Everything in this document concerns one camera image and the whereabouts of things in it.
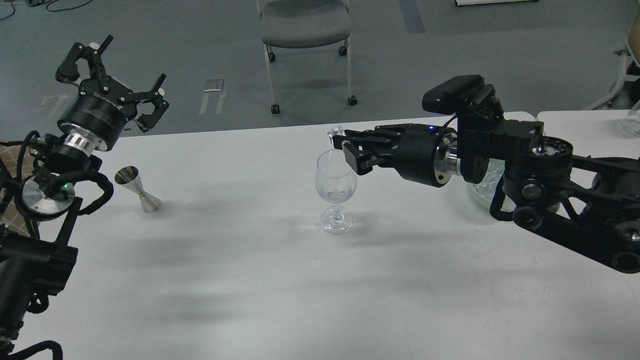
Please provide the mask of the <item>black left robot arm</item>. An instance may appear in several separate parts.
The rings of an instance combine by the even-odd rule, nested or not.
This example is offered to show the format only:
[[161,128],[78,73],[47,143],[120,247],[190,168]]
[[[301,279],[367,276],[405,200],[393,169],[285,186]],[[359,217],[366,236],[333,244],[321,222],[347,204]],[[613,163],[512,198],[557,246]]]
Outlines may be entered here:
[[128,123],[153,129],[169,103],[161,74],[148,91],[134,91],[108,75],[102,55],[113,41],[74,43],[55,79],[77,87],[76,98],[57,121],[59,136],[36,130],[22,140],[1,142],[1,358],[26,360],[41,351],[63,358],[58,342],[42,341],[15,351],[27,313],[45,312],[64,290],[78,249],[70,246],[79,217],[114,195],[100,172],[96,152],[114,148]]

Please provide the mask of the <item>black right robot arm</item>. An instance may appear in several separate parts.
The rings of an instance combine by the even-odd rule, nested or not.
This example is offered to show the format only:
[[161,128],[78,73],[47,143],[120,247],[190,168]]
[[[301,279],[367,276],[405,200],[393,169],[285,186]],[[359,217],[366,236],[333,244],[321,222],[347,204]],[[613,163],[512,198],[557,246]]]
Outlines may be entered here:
[[491,159],[503,161],[490,215],[625,274],[640,268],[639,160],[574,155],[571,143],[546,136],[541,121],[505,118],[491,84],[458,75],[427,91],[426,112],[447,124],[346,129],[331,142],[358,175],[375,166],[409,182],[443,187],[454,175],[482,182]]

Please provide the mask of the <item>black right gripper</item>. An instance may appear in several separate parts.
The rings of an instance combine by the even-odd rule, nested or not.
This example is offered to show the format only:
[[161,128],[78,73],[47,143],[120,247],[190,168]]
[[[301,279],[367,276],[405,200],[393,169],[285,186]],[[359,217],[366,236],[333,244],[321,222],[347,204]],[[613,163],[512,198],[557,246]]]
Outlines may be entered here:
[[393,168],[410,182],[443,187],[458,175],[458,134],[436,125],[378,125],[374,129],[345,129],[332,137],[346,163],[359,176],[374,167]]

